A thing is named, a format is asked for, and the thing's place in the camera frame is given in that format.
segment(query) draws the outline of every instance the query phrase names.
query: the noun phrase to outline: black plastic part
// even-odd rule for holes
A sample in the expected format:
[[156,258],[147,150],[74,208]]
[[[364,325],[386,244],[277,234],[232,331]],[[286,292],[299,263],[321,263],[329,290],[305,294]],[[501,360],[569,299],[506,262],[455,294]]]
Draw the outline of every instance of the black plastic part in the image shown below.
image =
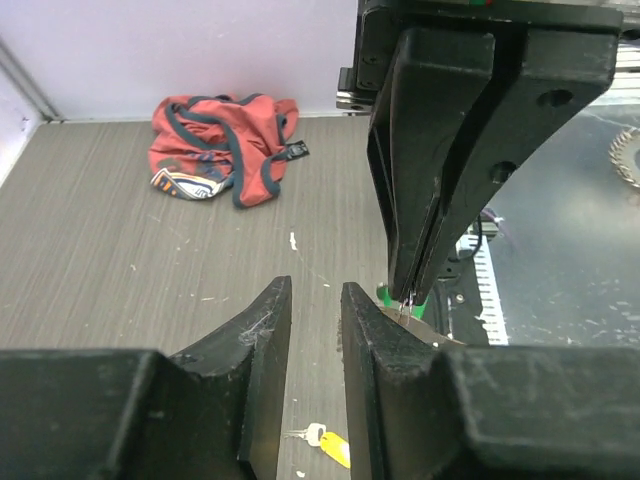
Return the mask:
[[609,88],[622,14],[529,2],[361,10],[351,77],[377,92],[367,154],[389,292],[421,304],[493,195]]
[[640,351],[435,349],[342,291],[352,480],[637,479]]
[[276,478],[291,279],[167,359],[0,353],[0,478]]

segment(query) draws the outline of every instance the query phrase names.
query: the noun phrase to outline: black cable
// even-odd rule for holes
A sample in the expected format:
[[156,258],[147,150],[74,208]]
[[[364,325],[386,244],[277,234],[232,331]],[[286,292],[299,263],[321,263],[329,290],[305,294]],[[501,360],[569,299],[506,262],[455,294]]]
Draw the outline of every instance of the black cable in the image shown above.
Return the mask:
[[473,247],[473,251],[471,252],[471,254],[463,258],[449,258],[449,261],[451,263],[460,263],[473,258],[478,254],[478,252],[482,248],[482,215],[478,215],[478,218],[476,218],[476,228],[478,230],[478,241],[476,242],[475,247]]

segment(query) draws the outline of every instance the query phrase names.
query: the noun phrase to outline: dark floor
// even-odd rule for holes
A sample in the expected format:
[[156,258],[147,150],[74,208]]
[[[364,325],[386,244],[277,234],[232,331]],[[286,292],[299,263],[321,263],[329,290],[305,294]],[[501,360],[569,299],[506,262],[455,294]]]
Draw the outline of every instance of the dark floor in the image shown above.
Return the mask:
[[[291,275],[283,428],[319,422],[346,436],[340,290],[355,280],[373,293],[386,263],[366,125],[302,120],[312,155],[290,164],[280,198],[247,211],[229,193],[195,203],[152,190],[147,123],[41,127],[0,189],[0,348],[173,353]],[[280,478],[349,478],[301,440],[282,446]]]

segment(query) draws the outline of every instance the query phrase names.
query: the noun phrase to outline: circular saw blade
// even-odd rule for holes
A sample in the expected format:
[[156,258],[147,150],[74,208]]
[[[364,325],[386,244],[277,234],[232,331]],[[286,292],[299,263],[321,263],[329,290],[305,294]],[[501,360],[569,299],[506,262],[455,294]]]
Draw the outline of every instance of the circular saw blade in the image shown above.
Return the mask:
[[640,153],[640,129],[621,132],[611,144],[609,158],[622,179],[640,191],[640,168],[636,156]]

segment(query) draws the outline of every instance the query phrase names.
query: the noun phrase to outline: key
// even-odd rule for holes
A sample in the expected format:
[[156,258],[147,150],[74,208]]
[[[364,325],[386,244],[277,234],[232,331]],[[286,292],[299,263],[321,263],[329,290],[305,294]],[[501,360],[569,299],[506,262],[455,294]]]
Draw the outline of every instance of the key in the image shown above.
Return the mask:
[[327,426],[321,423],[311,423],[304,430],[289,430],[284,432],[284,438],[302,438],[312,447],[320,446],[320,439],[327,433]]

